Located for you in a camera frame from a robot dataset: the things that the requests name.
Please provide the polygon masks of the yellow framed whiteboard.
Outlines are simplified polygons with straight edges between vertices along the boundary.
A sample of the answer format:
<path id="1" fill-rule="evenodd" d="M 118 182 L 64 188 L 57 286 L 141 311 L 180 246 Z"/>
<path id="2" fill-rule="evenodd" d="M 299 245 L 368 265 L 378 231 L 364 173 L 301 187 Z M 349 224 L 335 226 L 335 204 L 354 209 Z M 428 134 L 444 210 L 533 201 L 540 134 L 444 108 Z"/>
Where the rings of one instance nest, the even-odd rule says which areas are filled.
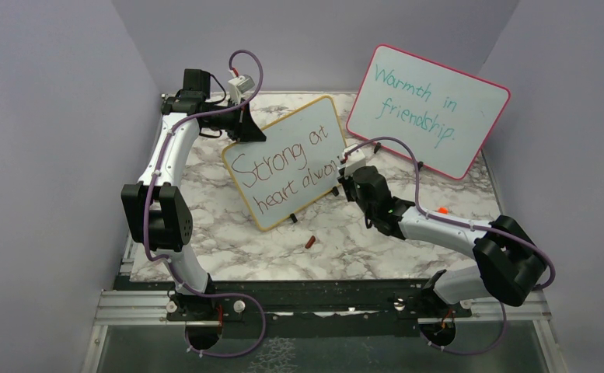
<path id="1" fill-rule="evenodd" d="M 222 161 L 256 226 L 265 232 L 332 191 L 347 144 L 330 96 L 262 131 L 264 142 L 231 144 L 222 151 Z"/>

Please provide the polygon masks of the brown marker cap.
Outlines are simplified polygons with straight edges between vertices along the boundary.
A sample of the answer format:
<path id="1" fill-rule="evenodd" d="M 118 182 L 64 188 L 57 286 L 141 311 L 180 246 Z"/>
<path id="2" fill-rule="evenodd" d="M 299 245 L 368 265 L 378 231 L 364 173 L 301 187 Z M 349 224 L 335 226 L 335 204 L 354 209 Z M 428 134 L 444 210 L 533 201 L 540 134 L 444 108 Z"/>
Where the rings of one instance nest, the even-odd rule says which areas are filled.
<path id="1" fill-rule="evenodd" d="M 311 248 L 311 247 L 313 246 L 313 244 L 315 243 L 315 241 L 316 241 L 316 237 L 315 237 L 314 235 L 312 235 L 312 236 L 309 238 L 309 240 L 307 241 L 307 243 L 305 244 L 305 248 L 306 248 L 306 249 Z"/>

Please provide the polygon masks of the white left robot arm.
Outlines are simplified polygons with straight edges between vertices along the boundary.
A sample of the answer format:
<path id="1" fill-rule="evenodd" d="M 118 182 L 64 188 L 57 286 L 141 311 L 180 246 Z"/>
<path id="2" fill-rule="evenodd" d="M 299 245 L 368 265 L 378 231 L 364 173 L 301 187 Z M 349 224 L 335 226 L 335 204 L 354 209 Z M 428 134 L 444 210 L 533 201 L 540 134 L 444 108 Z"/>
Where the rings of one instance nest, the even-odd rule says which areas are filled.
<path id="1" fill-rule="evenodd" d="M 193 217 L 180 191 L 187 156 L 209 131 L 239 143 L 267 139 L 250 113 L 250 100 L 262 83 L 235 69 L 231 73 L 223 98 L 212 101 L 213 74 L 184 72 L 182 89 L 162 98 L 161 130 L 145 171 L 120 193 L 132 239 L 143 245 L 150 262 L 166 265 L 176 294 L 187 298 L 187 309 L 198 319 L 213 315 L 217 300 L 209 273 L 190 247 Z"/>

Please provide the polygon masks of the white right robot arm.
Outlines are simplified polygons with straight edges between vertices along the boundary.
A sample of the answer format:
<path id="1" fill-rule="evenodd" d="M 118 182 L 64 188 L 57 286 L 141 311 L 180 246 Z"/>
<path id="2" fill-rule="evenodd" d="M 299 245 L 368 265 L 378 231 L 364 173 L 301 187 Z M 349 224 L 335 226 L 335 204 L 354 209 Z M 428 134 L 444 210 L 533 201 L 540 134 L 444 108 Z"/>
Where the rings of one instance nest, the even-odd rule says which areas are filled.
<path id="1" fill-rule="evenodd" d="M 494 221 L 470 223 L 459 218 L 423 214 L 416 203 L 394 197 L 374 166 L 339 172 L 347 200 L 365 216 L 367 228 L 401 240 L 429 242 L 475 260 L 473 267 L 440 270 L 421 289 L 421 307 L 439 316 L 468 299 L 493 297 L 519 307 L 549 268 L 533 249 L 520 225 L 505 215 Z"/>

